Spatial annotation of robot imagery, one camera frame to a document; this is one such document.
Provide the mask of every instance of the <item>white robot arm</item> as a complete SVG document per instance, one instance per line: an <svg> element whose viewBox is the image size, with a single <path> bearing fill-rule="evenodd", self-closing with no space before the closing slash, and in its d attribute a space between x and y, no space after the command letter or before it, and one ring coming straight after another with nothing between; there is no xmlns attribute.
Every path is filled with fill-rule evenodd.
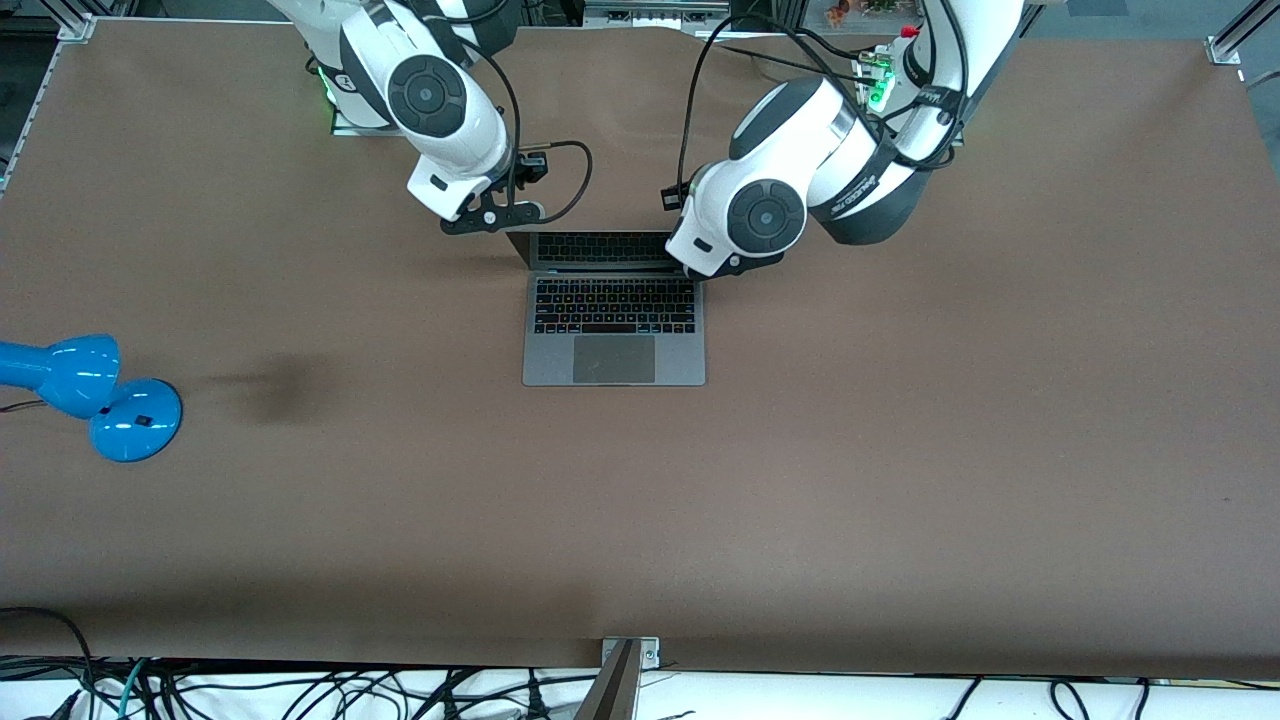
<svg viewBox="0 0 1280 720"><path fill-rule="evenodd" d="M307 40L338 109L365 127L398 128L420 152L408 191L443 218L445 232L494 231L541 218L534 202L468 209L506 184L508 173L517 173L521 184L541 177L541 159L513 151L498 109L466 73L481 53L511 44L518 4L270 1Z"/></svg>
<svg viewBox="0 0 1280 720"><path fill-rule="evenodd" d="M902 227L1011 49L1023 3L923 6L920 35L893 46L891 99L909 101L891 105L886 119L868 118L826 78L790 81L742 119L727 160L698 169L687 191L664 191L684 200L667 251L690 275L777 263L804 231L806 209L847 245L881 242Z"/></svg>

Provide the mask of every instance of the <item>laptop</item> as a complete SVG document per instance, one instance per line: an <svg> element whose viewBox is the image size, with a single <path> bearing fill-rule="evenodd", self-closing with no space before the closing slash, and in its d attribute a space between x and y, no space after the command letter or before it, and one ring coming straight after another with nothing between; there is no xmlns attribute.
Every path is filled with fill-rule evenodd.
<svg viewBox="0 0 1280 720"><path fill-rule="evenodd" d="M526 386L707 383L703 287L663 232L512 232L529 264Z"/></svg>

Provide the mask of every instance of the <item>table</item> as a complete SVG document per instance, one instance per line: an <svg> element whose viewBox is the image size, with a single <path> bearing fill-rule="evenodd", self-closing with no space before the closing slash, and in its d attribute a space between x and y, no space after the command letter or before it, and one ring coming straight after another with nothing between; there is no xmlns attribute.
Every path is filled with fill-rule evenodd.
<svg viewBox="0 0 1280 720"><path fill-rule="evenodd" d="M673 222L698 51L499 56L525 137L595 150L558 227ZM104 655L573 666L652 634L686 667L1274 675L1280 196L1199 44L1023 44L897 237L708 287L696 389L522 387L511 246L440 236L403 141L330 138L305 58L129 20L63 53L0 201L3 334L111 332L187 416L132 466L5 416L0 602ZM712 55L690 167L768 87Z"/></svg>

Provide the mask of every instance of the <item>desk lamp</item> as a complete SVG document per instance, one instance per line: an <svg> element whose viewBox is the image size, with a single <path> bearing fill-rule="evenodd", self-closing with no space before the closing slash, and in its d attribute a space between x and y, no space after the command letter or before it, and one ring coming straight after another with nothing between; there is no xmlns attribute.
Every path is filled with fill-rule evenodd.
<svg viewBox="0 0 1280 720"><path fill-rule="evenodd" d="M55 410L88 420L88 441L108 460L133 462L160 452L178 433L182 400L154 378L119 387L120 348L109 334L33 347L0 341L0 384L29 389Z"/></svg>

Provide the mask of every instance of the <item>wire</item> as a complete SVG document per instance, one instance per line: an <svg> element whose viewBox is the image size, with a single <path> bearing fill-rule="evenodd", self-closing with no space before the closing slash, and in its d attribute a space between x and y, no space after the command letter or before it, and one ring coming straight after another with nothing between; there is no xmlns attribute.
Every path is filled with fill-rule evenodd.
<svg viewBox="0 0 1280 720"><path fill-rule="evenodd" d="M973 691L978 689L979 683L982 683L982 675L977 675L973 682L969 683L969 687L964 689L964 693L960 696L956 706L951 710L951 714L943 720L956 720L960 717L960 714L964 712L964 706L969 703L969 697L973 696Z"/></svg>
<svg viewBox="0 0 1280 720"><path fill-rule="evenodd" d="M685 129L680 138L680 159L676 161L676 192L680 192L681 196L684 196L681 186L685 182L685 154L689 151L689 127L692 120L694 96L698 92L698 78L699 76L701 76L703 63L707 61L707 55L710 53L712 46L716 45L716 38L719 36L719 33L723 32L731 23L740 22L744 19L755 19L767 23L768 26L773 27L778 32L782 32L788 38L791 38L791 41L795 42L796 46L800 47L800 50L804 51L804 54L808 55L809 59L813 60L815 65L818 65L818 68L822 69L823 74L831 78L831 82L836 87L836 91L840 92L841 97L845 100L845 104L849 105L854 115L856 115L858 119L863 123L863 126L867 127L867 132L873 133L873 128L878 127L872 123L870 118L867 115L867 110L864 110L863 106L859 105L858 101L854 99L854 96L850 95L849 88L837 82L838 78L836 77L836 72L831 69L831 65L828 65L827 61L823 60L820 55L818 55L803 40L800 40L801 35L800 32L794 31L778 23L773 18L765 15L756 15L756 14L730 15L723 20L721 20L721 23L716 26L716 29L713 29L712 33L707 36L707 42L703 45L701 53L698 54L698 63L694 65L694 76L689 81L689 99L685 104ZM806 31L805 35L813 36L817 33ZM827 41L823 40L819 44L823 45L823 49L827 49L828 45Z"/></svg>
<svg viewBox="0 0 1280 720"><path fill-rule="evenodd" d="M129 706L129 692L133 689L133 683L138 680L138 673L142 671L142 666L146 664L147 659L143 657L142 660L138 660L138 662L133 666L133 670L129 670L129 676L124 680L124 689L120 692L120 707L115 714L118 720L124 720L128 715L127 708Z"/></svg>
<svg viewBox="0 0 1280 720"><path fill-rule="evenodd" d="M593 163L594 163L593 159L591 159L591 149L588 147L586 143L582 142L582 141L579 141L579 140L558 140L556 142L548 142L548 143L545 143L545 146L547 147L568 147L568 146L573 146L573 147L581 149L582 150L582 155L586 156L586 172L582 173L582 184L577 186L577 192L573 195L573 199L568 201L568 205L564 205L564 208L559 213L556 213L554 215L548 215L545 218L539 219L538 223L536 223L539 225L545 225L547 223L554 223L556 220L558 220L558 219L563 218L564 215L567 215L568 211L572 210L575 205L577 205L577 201L581 200L582 195L586 192L586 186L591 183L591 167L593 167Z"/></svg>
<svg viewBox="0 0 1280 720"><path fill-rule="evenodd" d="M814 32L814 31L812 31L812 29L809 29L806 27L796 28L796 35L803 35L803 36L813 40L819 46L822 46L822 49L826 50L827 53L831 53L832 55L835 55L837 58L844 58L846 60L856 60L859 54L868 53L868 51L876 49L874 45L868 45L867 47L860 47L858 50L841 50L840 47L836 47L835 45L827 42L826 37L818 35L817 32Z"/></svg>
<svg viewBox="0 0 1280 720"><path fill-rule="evenodd" d="M507 73L503 72L502 67L493 59L492 55L489 55L484 50L480 50L479 45L471 42L465 37L460 37L458 41L462 42L462 45L470 47L476 55L480 55L480 58L483 58L484 61L488 63L490 68L493 68L493 72L497 73L498 79L502 81L503 87L507 88L507 99L511 100L511 124L512 124L511 152L507 156L507 206L509 208L516 204L515 168L516 168L516 161L520 158L520 131L521 131L520 101L516 100L516 90L511 86L511 79L507 77ZM585 142L581 142L579 140L559 140L556 142L543 143L541 146L548 149L573 146L581 149L582 154L586 156L586 172L582 174L582 184L579 186L577 193L573 195L573 199L570 200L568 204L564 205L564 208L561 211L538 220L538 224L547 224L563 218L566 214L568 214L570 210L573 209L573 206L577 205L579 200L582 199L582 195L586 192L586 186L590 184L591 182L591 170L594 167L594 159L591 156L591 149L588 147Z"/></svg>
<svg viewBox="0 0 1280 720"><path fill-rule="evenodd" d="M1133 720L1142 720L1142 714L1147 710L1147 697L1151 696L1151 680L1140 678L1138 682L1142 683L1142 694L1138 696L1138 707L1133 711Z"/></svg>
<svg viewBox="0 0 1280 720"><path fill-rule="evenodd" d="M18 410L27 410L29 407L41 407L49 405L44 400L24 400L22 402L14 402L13 405L5 405L0 407L0 413L17 413Z"/></svg>
<svg viewBox="0 0 1280 720"><path fill-rule="evenodd" d="M507 6L507 3L508 0L498 0L497 3L494 3L493 8L489 8L488 10L480 13L479 15L468 15L465 18L451 18L448 15L421 15L421 19L424 20L442 19L449 23L451 26L468 26L475 23L483 23L484 20L488 20L489 18L500 13L502 9Z"/></svg>
<svg viewBox="0 0 1280 720"><path fill-rule="evenodd" d="M570 675L570 676L566 676L566 678L545 678L545 679L536 680L536 684L539 687L547 687L547 685L557 685L557 684L561 684L561 683L586 683L586 682L594 680L595 678L596 678L596 675ZM472 707L475 707L475 706L477 706L480 703L484 703L484 702L494 702L494 701L499 701L499 700L506 700L506 701L509 701L509 702L517 702L517 701L515 701L515 700L512 700L512 698L509 698L507 696L509 696L511 693L520 692L520 691L530 689L531 687L534 687L534 684L535 683L525 683L522 685L515 685L515 687L506 688L506 689L502 689L502 691L492 692L492 693L485 694L485 696L480 696L480 697L477 697L477 698L471 700L470 702L467 702L467 705L465 707L460 708L456 715L447 715L444 717L444 720L458 720L458 717L463 712L466 712L467 710L471 710Z"/></svg>
<svg viewBox="0 0 1280 720"><path fill-rule="evenodd" d="M1222 682L1231 685L1240 685L1242 688L1249 688L1251 691L1280 691L1280 688L1275 685L1260 685L1257 683L1247 683L1244 680L1222 680Z"/></svg>
<svg viewBox="0 0 1280 720"><path fill-rule="evenodd" d="M1066 710L1064 710L1062 706L1057 702L1057 688L1064 688L1064 687L1068 689L1068 692L1071 693L1071 697L1075 698L1075 706L1080 708L1079 720L1089 720L1089 710L1084 707L1084 701L1080 700L1080 693L1075 692L1075 687L1073 687L1071 683L1068 683L1066 680L1053 680L1052 683L1048 684L1048 700L1050 702L1053 703L1053 710L1056 710L1057 714L1062 716L1062 720L1076 720L1075 717L1068 715Z"/></svg>
<svg viewBox="0 0 1280 720"><path fill-rule="evenodd" d="M73 635L76 635L76 644L79 646L81 657L84 660L84 678L81 680L81 684L87 685L90 689L87 716L96 717L93 707L93 701L96 698L96 691L93 689L95 685L93 660L91 657L92 653L88 651L88 641L84 639L84 633L81 633L79 626L76 625L76 623L73 623L70 618L63 615L61 612L58 612L56 610L49 610L47 607L29 607L29 606L0 607L0 615L8 615L8 614L26 614L26 615L40 615L44 618L51 618L54 620L58 620L63 625L67 625L67 629L70 630Z"/></svg>
<svg viewBox="0 0 1280 720"><path fill-rule="evenodd" d="M796 63L792 60L783 60L782 58L774 58L773 55L765 55L764 53L755 53L753 50L744 50L742 47L730 47L727 45L721 45L721 50L728 50L730 53L737 53L739 55L746 55L748 58L759 58L762 60L768 60L771 63L777 63L780 65L787 65L790 68L796 68L801 70L809 70L810 73L824 74L822 70L813 65L805 65L804 63ZM876 85L876 81L869 77L854 77L844 73L832 73L840 79L846 79L849 82L856 82L859 85Z"/></svg>

